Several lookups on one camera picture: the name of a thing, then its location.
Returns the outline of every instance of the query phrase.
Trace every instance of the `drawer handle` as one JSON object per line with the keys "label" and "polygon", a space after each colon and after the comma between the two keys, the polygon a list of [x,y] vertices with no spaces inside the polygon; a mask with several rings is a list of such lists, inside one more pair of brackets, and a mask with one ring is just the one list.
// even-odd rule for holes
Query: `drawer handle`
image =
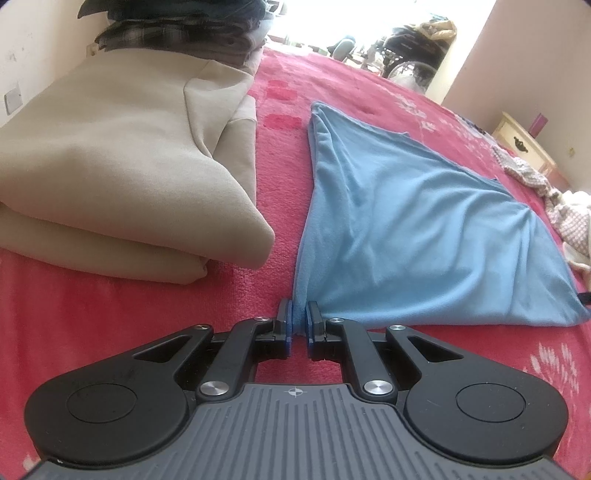
{"label": "drawer handle", "polygon": [[519,150],[520,152],[525,152],[525,153],[529,153],[530,151],[527,149],[527,147],[525,146],[525,144],[517,137],[513,137],[515,138],[515,146],[517,147],[517,150]]}

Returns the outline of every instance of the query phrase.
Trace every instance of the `folded blue shirt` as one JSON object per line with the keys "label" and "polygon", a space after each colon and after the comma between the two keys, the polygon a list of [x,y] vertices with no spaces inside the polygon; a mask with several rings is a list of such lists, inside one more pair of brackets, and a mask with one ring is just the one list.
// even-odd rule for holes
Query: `folded blue shirt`
{"label": "folded blue shirt", "polygon": [[367,328],[571,326],[589,318],[541,219],[496,180],[408,135],[312,106],[314,193],[294,280],[306,302]]}

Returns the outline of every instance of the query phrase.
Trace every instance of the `white wall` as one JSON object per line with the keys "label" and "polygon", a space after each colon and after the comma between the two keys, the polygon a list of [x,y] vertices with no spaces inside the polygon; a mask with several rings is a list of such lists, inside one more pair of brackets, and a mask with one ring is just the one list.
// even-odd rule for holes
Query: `white wall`
{"label": "white wall", "polygon": [[[591,22],[569,53],[566,67],[552,75],[552,99],[542,110],[548,124],[538,141],[573,189],[591,193]],[[571,148],[576,152],[572,158]]]}
{"label": "white wall", "polygon": [[528,127],[591,21],[583,0],[497,0],[442,105],[492,131],[509,112]]}
{"label": "white wall", "polygon": [[78,20],[81,4],[10,0],[0,9],[0,126],[9,120],[5,93],[18,82],[26,103],[86,58],[86,46],[106,28],[104,15]]}
{"label": "white wall", "polygon": [[451,18],[457,27],[457,37],[450,47],[427,97],[441,104],[460,73],[464,62],[476,44],[496,0],[441,0],[437,12]]}

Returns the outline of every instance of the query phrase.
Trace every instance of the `wall outlet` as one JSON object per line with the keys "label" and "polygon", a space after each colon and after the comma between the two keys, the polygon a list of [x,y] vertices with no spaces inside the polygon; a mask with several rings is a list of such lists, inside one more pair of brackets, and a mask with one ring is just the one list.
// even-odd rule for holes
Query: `wall outlet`
{"label": "wall outlet", "polygon": [[22,107],[21,88],[18,85],[4,95],[4,105],[6,106],[6,113],[8,115],[12,115]]}
{"label": "wall outlet", "polygon": [[96,43],[91,43],[86,46],[86,58],[94,57],[99,52],[99,46]]}

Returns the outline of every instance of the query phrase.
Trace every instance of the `bed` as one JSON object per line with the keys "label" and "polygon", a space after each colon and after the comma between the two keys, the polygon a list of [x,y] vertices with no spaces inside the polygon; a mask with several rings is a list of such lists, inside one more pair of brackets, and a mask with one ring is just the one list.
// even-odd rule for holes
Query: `bed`
{"label": "bed", "polygon": [[[28,396],[63,372],[196,323],[226,330],[256,315],[273,316],[290,297],[313,180],[307,123],[321,100],[344,113],[415,140],[476,172],[499,179],[549,226],[544,205],[504,174],[489,145],[449,112],[368,72],[311,54],[268,49],[251,95],[258,109],[258,207],[277,241],[258,271],[211,262],[189,286],[117,280],[52,267],[0,251],[0,473],[15,480],[38,457],[22,412]],[[560,240],[553,232],[558,243]],[[577,279],[579,289],[583,284]],[[591,471],[591,325],[421,327],[425,333],[553,384],[570,422],[555,459],[576,478]],[[296,339],[287,362],[267,362],[258,379],[287,384],[337,382],[339,368],[305,362]]]}

